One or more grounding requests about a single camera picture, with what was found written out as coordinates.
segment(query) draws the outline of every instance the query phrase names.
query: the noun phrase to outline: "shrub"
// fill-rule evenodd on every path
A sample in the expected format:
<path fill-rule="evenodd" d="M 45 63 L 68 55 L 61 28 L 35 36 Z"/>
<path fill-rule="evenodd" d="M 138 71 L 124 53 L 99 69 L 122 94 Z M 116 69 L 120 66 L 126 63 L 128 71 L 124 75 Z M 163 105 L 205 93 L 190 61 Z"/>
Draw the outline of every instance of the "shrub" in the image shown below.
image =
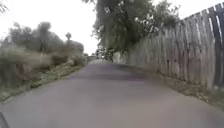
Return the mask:
<path fill-rule="evenodd" d="M 62 63 L 66 63 L 68 60 L 68 55 L 66 54 L 59 54 L 59 53 L 54 53 L 51 55 L 52 63 L 54 65 L 60 65 Z"/>
<path fill-rule="evenodd" d="M 0 85 L 19 84 L 31 76 L 31 72 L 51 65 L 48 56 L 9 46 L 0 48 Z"/>
<path fill-rule="evenodd" d="M 72 55 L 69 57 L 69 61 L 72 66 L 85 65 L 85 58 L 82 55 Z"/>

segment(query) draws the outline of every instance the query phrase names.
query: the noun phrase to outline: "sky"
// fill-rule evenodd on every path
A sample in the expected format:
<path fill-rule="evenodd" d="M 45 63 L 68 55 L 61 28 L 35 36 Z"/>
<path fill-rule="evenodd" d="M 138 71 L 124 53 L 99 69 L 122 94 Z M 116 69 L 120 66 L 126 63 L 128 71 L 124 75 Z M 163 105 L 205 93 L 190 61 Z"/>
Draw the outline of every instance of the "sky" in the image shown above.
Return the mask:
<path fill-rule="evenodd" d="M 81 0 L 1 0 L 9 11 L 0 15 L 0 38 L 8 29 L 18 22 L 23 26 L 36 28 L 42 21 L 52 25 L 52 31 L 66 40 L 65 34 L 70 32 L 72 40 L 82 43 L 85 52 L 94 53 L 98 41 L 91 37 L 95 22 L 94 6 Z M 203 9 L 224 2 L 224 0 L 168 0 L 173 5 L 180 6 L 181 18 L 199 12 Z"/>

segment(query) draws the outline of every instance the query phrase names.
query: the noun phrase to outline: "wooden fence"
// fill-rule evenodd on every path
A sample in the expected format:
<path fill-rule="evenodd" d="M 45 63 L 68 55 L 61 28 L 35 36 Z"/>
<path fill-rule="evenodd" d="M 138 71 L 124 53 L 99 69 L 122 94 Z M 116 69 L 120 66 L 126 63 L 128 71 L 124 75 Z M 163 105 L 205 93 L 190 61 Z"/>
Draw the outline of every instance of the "wooden fence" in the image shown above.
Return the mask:
<path fill-rule="evenodd" d="M 197 84 L 224 87 L 224 3 L 142 39 L 125 63 Z"/>

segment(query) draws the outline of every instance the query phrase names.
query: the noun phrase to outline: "overgrown vegetation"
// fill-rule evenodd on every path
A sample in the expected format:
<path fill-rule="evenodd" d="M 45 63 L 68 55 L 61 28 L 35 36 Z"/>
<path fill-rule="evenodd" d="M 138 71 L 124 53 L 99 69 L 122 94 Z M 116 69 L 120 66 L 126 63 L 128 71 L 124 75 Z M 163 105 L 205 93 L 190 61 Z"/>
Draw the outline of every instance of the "overgrown vegetation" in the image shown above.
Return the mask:
<path fill-rule="evenodd" d="M 49 22 L 36 29 L 18 23 L 0 46 L 0 99 L 58 79 L 85 64 L 83 45 L 63 41 Z"/>
<path fill-rule="evenodd" d="M 171 8 L 166 0 L 158 5 L 152 0 L 83 1 L 95 4 L 94 34 L 100 41 L 99 50 L 107 55 L 116 51 L 127 52 L 143 37 L 156 34 L 164 27 L 172 27 L 178 20 L 178 8 Z"/>
<path fill-rule="evenodd" d="M 205 85 L 193 84 L 159 74 L 148 73 L 148 75 L 150 79 L 163 82 L 163 85 L 168 86 L 181 94 L 197 98 L 224 111 L 224 93 L 222 90 L 211 91 L 208 90 Z"/>

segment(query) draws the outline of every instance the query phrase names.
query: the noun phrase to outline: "asphalt road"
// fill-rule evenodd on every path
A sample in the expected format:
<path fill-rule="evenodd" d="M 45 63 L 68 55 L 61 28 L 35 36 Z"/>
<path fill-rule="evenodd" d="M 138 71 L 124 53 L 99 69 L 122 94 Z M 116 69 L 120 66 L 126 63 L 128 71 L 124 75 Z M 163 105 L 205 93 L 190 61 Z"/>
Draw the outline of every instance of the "asphalt road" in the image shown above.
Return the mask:
<path fill-rule="evenodd" d="M 7 101 L 11 128 L 224 128 L 224 113 L 114 64 L 90 64 Z"/>

